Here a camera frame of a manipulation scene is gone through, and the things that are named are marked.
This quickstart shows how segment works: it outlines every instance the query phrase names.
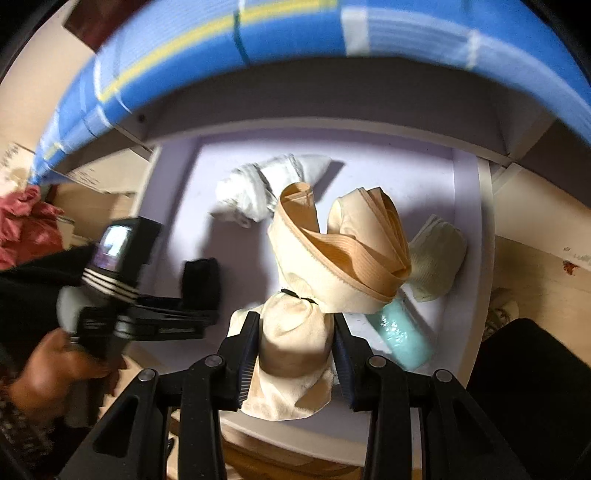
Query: metal screw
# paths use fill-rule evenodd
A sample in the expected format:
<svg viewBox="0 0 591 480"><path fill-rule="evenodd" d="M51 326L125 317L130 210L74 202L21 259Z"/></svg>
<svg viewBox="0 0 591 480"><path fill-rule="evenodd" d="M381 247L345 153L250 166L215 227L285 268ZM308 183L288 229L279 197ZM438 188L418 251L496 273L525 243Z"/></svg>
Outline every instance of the metal screw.
<svg viewBox="0 0 591 480"><path fill-rule="evenodd" d="M453 375L447 370L437 370L437 372L435 372L435 378L440 382L448 383L452 381Z"/></svg>
<svg viewBox="0 0 591 480"><path fill-rule="evenodd" d="M368 363L375 368L382 368L386 366L386 359L380 355L369 357Z"/></svg>
<svg viewBox="0 0 591 480"><path fill-rule="evenodd" d="M219 355L210 355L205 359L205 364L208 367L217 367L221 365L223 362L223 358Z"/></svg>
<svg viewBox="0 0 591 480"><path fill-rule="evenodd" d="M151 368L146 368L146 369L143 369L139 373L138 378L139 378L139 381L141 381L141 382L149 382L155 376L156 376L156 372L154 370L152 370Z"/></svg>

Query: human hand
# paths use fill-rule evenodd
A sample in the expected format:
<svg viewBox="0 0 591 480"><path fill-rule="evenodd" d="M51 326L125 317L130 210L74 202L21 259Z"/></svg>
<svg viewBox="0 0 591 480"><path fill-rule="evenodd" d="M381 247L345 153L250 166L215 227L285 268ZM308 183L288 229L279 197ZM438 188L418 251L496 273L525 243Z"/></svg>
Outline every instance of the human hand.
<svg viewBox="0 0 591 480"><path fill-rule="evenodd" d="M73 348L70 336L56 329L43 337L8 391L27 419L45 423L64 414L67 395L75 382L110 375L108 391L112 393L119 379L118 368L125 368L122 358L115 365L101 362Z"/></svg>

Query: person's arm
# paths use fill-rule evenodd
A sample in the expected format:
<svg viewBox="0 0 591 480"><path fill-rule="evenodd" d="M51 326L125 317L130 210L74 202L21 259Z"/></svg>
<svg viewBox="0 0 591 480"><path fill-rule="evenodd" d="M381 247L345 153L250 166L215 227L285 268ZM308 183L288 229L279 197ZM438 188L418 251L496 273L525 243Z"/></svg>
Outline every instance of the person's arm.
<svg viewBox="0 0 591 480"><path fill-rule="evenodd" d="M109 379L110 390L118 380L116 367ZM16 380L2 377L0 430L29 467L51 450L47 433L52 420L64 414L72 384L107 377L113 370L87 353L72 349L69 335L56 329L37 345Z"/></svg>

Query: light green towel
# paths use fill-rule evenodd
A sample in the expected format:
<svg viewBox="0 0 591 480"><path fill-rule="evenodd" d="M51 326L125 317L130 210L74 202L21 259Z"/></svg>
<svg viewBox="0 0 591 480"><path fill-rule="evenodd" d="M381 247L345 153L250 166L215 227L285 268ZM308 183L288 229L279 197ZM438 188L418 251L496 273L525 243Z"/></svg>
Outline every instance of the light green towel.
<svg viewBox="0 0 591 480"><path fill-rule="evenodd" d="M466 256L466 240L451 223L431 215L408 244L413 269L407 283L417 301L446 295Z"/></svg>

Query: sneaker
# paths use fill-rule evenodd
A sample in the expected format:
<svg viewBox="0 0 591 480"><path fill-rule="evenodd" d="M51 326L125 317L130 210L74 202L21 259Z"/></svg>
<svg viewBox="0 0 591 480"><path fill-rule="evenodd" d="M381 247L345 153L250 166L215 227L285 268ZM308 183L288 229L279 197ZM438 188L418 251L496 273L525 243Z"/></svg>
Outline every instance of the sneaker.
<svg viewBox="0 0 591 480"><path fill-rule="evenodd" d="M511 290L507 288L494 289L488 306L482 342L518 317L519 306L513 298Z"/></svg>

